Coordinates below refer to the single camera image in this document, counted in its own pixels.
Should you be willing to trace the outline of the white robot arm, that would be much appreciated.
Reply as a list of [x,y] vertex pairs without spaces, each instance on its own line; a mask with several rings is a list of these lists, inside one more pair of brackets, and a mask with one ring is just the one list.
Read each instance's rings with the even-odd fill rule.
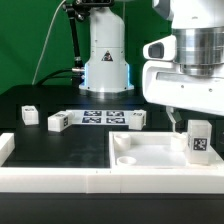
[[[91,2],[91,56],[83,90],[132,88],[124,59],[124,23]],[[224,0],[152,0],[172,34],[143,47],[142,90],[150,103],[224,116]]]

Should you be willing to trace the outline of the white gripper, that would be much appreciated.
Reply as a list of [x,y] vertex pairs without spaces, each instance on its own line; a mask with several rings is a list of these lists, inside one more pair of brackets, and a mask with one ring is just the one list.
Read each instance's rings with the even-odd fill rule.
[[149,103],[169,106],[166,113],[172,131],[181,121],[176,108],[224,116],[224,64],[216,64],[207,76],[188,75],[173,62],[176,38],[173,35],[146,44],[142,70],[143,96]]

